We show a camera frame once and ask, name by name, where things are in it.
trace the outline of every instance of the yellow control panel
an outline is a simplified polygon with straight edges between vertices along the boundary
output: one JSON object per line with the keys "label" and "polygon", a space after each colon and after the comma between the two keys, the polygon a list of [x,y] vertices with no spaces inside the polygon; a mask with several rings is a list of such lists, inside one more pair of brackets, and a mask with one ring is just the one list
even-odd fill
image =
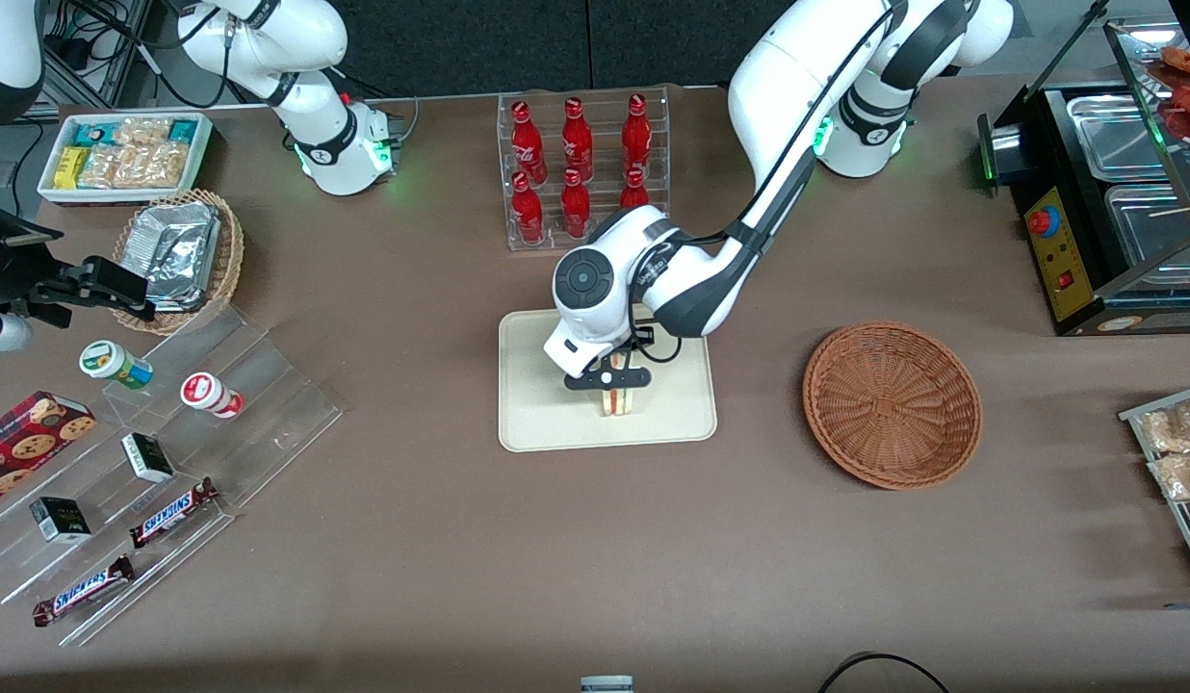
{"label": "yellow control panel", "polygon": [[1061,205],[1057,188],[1040,198],[1022,220],[1032,237],[1032,252],[1036,256],[1053,316],[1058,320],[1069,319],[1090,304],[1096,294],[1091,291],[1091,280],[1086,279],[1083,258],[1078,245],[1075,245],[1075,233],[1066,223],[1066,207]]}

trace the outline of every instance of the acrylic display stand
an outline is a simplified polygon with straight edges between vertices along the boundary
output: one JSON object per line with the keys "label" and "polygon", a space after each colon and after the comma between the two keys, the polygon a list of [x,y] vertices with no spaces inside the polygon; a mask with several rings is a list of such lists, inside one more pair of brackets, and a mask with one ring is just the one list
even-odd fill
{"label": "acrylic display stand", "polygon": [[[1,603],[23,610],[27,628],[37,601],[50,600],[121,554],[133,563],[133,583],[114,587],[43,629],[61,645],[82,645],[98,635],[228,526],[234,510],[340,417],[320,389],[287,363],[265,330],[231,307],[207,324],[186,325],[145,358],[155,368],[145,389],[109,385],[102,402],[93,407],[98,429],[63,451],[65,461],[58,469],[61,460],[40,469],[49,474],[33,489],[1,499]],[[244,412],[223,420],[184,407],[180,383],[202,369],[244,395]],[[133,476],[120,447],[132,430],[158,438],[176,469],[171,481],[156,485]],[[221,499],[134,550],[129,530],[207,476]],[[39,495],[76,500],[93,536],[76,547],[46,543],[29,510]]]}
{"label": "acrylic display stand", "polygon": [[[635,317],[651,313],[635,306]],[[557,311],[522,311],[502,319],[497,430],[512,452],[607,448],[613,444],[678,443],[714,435],[714,383],[706,338],[684,341],[669,364],[649,363],[635,355],[635,367],[651,369],[652,382],[633,391],[633,408],[603,416],[600,391],[565,389],[543,343],[557,327]],[[656,325],[652,352],[670,354],[676,338]]]}
{"label": "acrylic display stand", "polygon": [[[565,152],[560,144],[560,127],[565,124],[565,98],[582,99],[582,110],[591,126],[595,149],[595,176],[587,182],[591,198],[591,218],[587,235],[603,219],[621,208],[625,188],[622,170],[621,127],[630,114],[630,96],[641,93],[647,98],[647,119],[651,121],[651,166],[647,168],[645,192],[651,204],[668,213],[671,202],[671,123],[668,114],[666,88],[601,88],[594,92],[570,93],[509,93],[497,100],[497,152],[502,163],[502,192],[506,198],[506,229],[511,250],[569,250],[587,242],[565,233],[560,211],[560,192],[565,188]],[[543,158],[547,163],[547,181],[537,188],[543,204],[543,242],[527,245],[514,224],[514,188],[511,176],[519,170],[514,157],[514,114],[511,106],[526,101],[531,119],[543,137]]]}

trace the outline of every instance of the gray wall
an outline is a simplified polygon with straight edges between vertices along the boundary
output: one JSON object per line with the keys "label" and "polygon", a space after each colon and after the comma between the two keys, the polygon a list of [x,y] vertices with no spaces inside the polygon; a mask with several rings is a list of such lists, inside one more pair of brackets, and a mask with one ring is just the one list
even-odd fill
{"label": "gray wall", "polygon": [[394,96],[718,83],[793,0],[331,0]]}

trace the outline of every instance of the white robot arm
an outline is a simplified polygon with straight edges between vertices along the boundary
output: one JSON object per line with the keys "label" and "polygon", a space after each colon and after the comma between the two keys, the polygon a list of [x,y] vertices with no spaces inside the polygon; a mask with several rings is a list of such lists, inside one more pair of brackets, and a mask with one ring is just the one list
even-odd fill
{"label": "white robot arm", "polygon": [[[560,324],[547,356],[572,379],[632,345],[632,302],[675,337],[702,337],[728,316],[744,281],[814,175],[889,162],[916,89],[960,61],[992,56],[1009,36],[1007,0],[798,0],[753,45],[728,88],[757,193],[721,233],[695,238],[659,210],[622,211],[552,274]],[[814,137],[829,114],[825,152]],[[700,245],[724,241],[714,256]]]}
{"label": "white robot arm", "polygon": [[[0,123],[24,113],[42,87],[39,5],[0,0]],[[324,192],[359,193],[393,170],[396,142],[386,114],[344,104],[320,73],[343,62],[347,49],[343,18],[326,0],[198,2],[180,13],[177,30],[189,37],[183,48],[192,61],[274,107]]]}
{"label": "white robot arm", "polygon": [[[211,17],[212,10],[224,12]],[[217,0],[189,5],[177,30],[184,51],[269,104],[295,138],[305,173],[331,194],[353,194],[393,170],[389,123],[344,104],[321,70],[343,62],[347,30],[326,0]]]}

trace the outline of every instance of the cookie box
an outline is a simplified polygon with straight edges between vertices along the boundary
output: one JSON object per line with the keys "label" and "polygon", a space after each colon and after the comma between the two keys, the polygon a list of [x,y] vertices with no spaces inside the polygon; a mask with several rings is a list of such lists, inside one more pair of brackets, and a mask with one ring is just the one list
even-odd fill
{"label": "cookie box", "polygon": [[[192,136],[189,144],[189,157],[184,161],[184,170],[180,176],[176,188],[55,188],[54,177],[60,166],[65,149],[74,144],[77,132],[96,126],[101,123],[119,121],[121,118],[171,118],[174,121],[195,121],[198,130]],[[206,144],[209,141],[213,124],[211,119],[195,111],[121,111],[121,113],[86,113],[68,116],[60,124],[60,132],[52,145],[52,155],[49,155],[46,166],[43,167],[43,175],[39,176],[38,192],[44,200],[56,202],[60,206],[112,206],[133,205],[168,198],[171,194],[187,193],[194,188],[198,180],[198,171],[202,167],[202,157],[206,155]]]}
{"label": "cookie box", "polygon": [[94,425],[83,405],[49,392],[36,392],[15,405],[0,417],[0,497]]}

